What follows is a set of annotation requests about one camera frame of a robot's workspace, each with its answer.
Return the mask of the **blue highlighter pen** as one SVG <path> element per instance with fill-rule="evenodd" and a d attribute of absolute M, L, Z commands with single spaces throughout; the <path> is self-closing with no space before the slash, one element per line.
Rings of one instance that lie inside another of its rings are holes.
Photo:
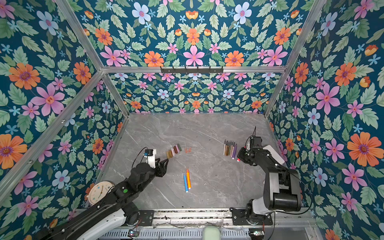
<path fill-rule="evenodd" d="M 186 191 L 186 193 L 188 193 L 189 187 L 188 187 L 188 180 L 187 180 L 186 174 L 183 174 L 183 179 L 184 179 L 185 191 Z"/>

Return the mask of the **pale green rounded object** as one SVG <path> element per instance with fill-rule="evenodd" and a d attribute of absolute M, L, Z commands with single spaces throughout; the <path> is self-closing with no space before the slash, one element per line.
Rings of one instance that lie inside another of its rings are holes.
<path fill-rule="evenodd" d="M 221 231 L 218 227 L 206 226 L 203 229 L 202 240 L 221 240 Z"/>

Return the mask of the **white rectangular box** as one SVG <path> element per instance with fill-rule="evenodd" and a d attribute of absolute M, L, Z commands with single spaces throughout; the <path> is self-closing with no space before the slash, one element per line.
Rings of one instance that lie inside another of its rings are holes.
<path fill-rule="evenodd" d="M 263 147 L 263 150 L 269 151 L 271 153 L 272 158 L 276 160 L 279 164 L 281 165 L 285 164 L 285 161 L 281 157 L 279 151 L 276 151 L 271 145 L 266 145 L 265 147 Z"/>

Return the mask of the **beige round clock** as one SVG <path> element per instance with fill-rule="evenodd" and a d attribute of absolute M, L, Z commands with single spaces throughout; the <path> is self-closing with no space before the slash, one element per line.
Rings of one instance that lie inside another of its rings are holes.
<path fill-rule="evenodd" d="M 104 198 L 108 192 L 115 186 L 109 181 L 102 181 L 95 184 L 88 193 L 88 201 L 93 206 Z"/>

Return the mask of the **purple highlighter pen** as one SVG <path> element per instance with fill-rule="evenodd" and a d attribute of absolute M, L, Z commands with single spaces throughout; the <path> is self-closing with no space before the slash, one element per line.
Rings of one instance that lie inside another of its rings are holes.
<path fill-rule="evenodd" d="M 232 159 L 236 158 L 236 153 L 237 153 L 237 144 L 235 144 L 233 152 L 232 152 Z"/>

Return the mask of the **orange highlighter pen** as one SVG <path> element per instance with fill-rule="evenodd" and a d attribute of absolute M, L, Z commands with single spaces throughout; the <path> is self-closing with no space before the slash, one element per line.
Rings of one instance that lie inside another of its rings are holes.
<path fill-rule="evenodd" d="M 186 170 L 186 177 L 187 177 L 187 186 L 188 186 L 188 189 L 190 190 L 192 188 L 192 185 L 191 185 L 190 171 L 188 168 Z"/>

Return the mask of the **black hook rail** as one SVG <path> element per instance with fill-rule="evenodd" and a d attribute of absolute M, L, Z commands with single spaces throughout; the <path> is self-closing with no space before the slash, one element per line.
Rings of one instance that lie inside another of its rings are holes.
<path fill-rule="evenodd" d="M 221 74 L 223 67 L 160 67 L 162 74 Z"/>

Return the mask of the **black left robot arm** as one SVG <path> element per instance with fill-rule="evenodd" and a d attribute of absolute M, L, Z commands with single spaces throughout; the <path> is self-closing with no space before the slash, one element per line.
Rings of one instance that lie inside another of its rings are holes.
<path fill-rule="evenodd" d="M 169 160 L 155 159 L 155 167 L 139 163 L 128 178 L 115 185 L 96 204 L 69 222 L 52 229 L 44 228 L 34 240 L 96 240 L 105 233 L 127 223 L 138 214 L 132 203 L 156 177 L 167 173 Z"/>

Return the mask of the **pink pen gold cap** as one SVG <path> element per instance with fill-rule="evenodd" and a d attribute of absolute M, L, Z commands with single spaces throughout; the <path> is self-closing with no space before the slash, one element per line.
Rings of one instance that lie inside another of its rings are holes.
<path fill-rule="evenodd" d="M 233 158 L 233 152 L 234 152 L 234 149 L 235 149 L 235 142 L 232 143 L 232 148 L 231 148 L 231 158 Z"/>

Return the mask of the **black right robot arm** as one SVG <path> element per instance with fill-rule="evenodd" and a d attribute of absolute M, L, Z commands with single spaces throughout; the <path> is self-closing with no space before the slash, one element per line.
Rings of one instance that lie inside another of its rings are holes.
<path fill-rule="evenodd" d="M 238 161 L 260 167 L 265 173 L 263 196 L 246 206 L 246 220 L 252 225 L 274 211 L 293 213 L 302 208 L 298 174 L 284 166 L 280 154 L 270 145 L 263 146 L 262 141 L 261 137 L 250 136 L 237 155 Z"/>

